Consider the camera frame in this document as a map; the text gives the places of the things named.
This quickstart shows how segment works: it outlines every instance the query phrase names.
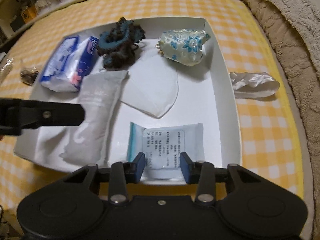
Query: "plastic bag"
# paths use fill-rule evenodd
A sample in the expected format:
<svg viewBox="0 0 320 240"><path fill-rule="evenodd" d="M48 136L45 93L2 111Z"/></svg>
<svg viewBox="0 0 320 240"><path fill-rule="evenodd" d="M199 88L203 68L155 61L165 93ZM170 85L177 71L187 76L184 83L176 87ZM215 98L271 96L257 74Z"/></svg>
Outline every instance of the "plastic bag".
<svg viewBox="0 0 320 240"><path fill-rule="evenodd" d="M37 67L33 67L33 68L24 67L20 71L20 78L23 83L32 86L38 74L39 74L39 70Z"/></svg>
<svg viewBox="0 0 320 240"><path fill-rule="evenodd" d="M148 177L182 179L181 152L186 152L192 161L204 160L203 126L198 123L147 129L131 123L128 160L133 161L139 152L146 156Z"/></svg>
<svg viewBox="0 0 320 240"><path fill-rule="evenodd" d="M60 154L66 162L104 164L110 120L127 73L108 71L84 78L78 103L85 110L85 119L81 125L70 127L69 143Z"/></svg>
<svg viewBox="0 0 320 240"><path fill-rule="evenodd" d="M65 38L50 57L41 84L56 92L77 92L82 78L88 75L98 39L90 36L80 42L79 36Z"/></svg>

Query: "printed label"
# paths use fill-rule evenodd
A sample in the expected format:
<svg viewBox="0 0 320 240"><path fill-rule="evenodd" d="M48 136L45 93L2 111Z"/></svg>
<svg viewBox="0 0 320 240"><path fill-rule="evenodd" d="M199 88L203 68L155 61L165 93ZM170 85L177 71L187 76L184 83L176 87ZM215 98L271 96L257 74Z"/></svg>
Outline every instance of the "printed label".
<svg viewBox="0 0 320 240"><path fill-rule="evenodd" d="M183 130L145 129L142 144L149 169L180 168L180 153L185 151Z"/></svg>

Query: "beige fuzzy blanket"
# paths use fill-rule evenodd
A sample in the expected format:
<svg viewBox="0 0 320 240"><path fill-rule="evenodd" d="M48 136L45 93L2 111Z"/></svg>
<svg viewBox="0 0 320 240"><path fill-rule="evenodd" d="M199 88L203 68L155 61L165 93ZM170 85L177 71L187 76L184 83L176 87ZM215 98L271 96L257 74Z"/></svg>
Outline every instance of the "beige fuzzy blanket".
<svg viewBox="0 0 320 240"><path fill-rule="evenodd" d="M300 110L314 177L313 235L320 239L320 0L242 1L265 31Z"/></svg>

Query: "black clamp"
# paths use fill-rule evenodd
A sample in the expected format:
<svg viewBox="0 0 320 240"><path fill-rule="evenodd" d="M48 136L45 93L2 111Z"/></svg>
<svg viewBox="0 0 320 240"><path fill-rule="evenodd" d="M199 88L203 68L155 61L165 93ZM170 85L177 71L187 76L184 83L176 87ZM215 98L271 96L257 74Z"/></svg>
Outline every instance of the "black clamp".
<svg viewBox="0 0 320 240"><path fill-rule="evenodd" d="M21 135L40 126L76 126L85 117L79 104L0 98L0 134Z"/></svg>
<svg viewBox="0 0 320 240"><path fill-rule="evenodd" d="M99 169L88 164L27 196L17 218L26 239L300 239L307 219L304 202L293 193L237 165L215 168L180 155L190 196L132 196L126 184L138 183L145 166L139 153L132 163ZM108 200L98 198L109 182ZM216 200L215 182L228 195Z"/></svg>

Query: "white paper packet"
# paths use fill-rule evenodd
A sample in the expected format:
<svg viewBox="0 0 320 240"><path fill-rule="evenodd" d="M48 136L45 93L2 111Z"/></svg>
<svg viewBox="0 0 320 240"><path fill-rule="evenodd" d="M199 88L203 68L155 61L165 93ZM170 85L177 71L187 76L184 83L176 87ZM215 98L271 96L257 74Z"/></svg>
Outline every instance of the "white paper packet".
<svg viewBox="0 0 320 240"><path fill-rule="evenodd" d="M81 166L104 164L110 120L127 73L108 71L84 77L78 103L85 110L85 119L81 125L69 128L69 143L60 154L66 162Z"/></svg>
<svg viewBox="0 0 320 240"><path fill-rule="evenodd" d="M146 156L145 171L149 178L183 179L181 152L186 152L192 161L204 160L203 125L147 129L131 122L127 159L133 161L139 152Z"/></svg>

